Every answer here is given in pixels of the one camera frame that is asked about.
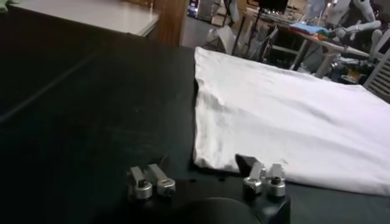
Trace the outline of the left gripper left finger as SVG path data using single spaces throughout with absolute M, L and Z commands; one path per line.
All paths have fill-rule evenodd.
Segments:
M 134 166 L 129 170 L 129 195 L 137 200 L 148 200 L 154 194 L 172 197 L 176 182 L 169 178 L 158 164 L 149 164 L 145 171 Z

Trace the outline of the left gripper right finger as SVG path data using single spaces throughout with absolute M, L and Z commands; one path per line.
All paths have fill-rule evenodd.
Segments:
M 243 175 L 244 192 L 260 195 L 266 192 L 270 197 L 284 197 L 286 194 L 285 170 L 281 164 L 274 163 L 270 169 L 252 156 L 235 155 L 239 172 Z

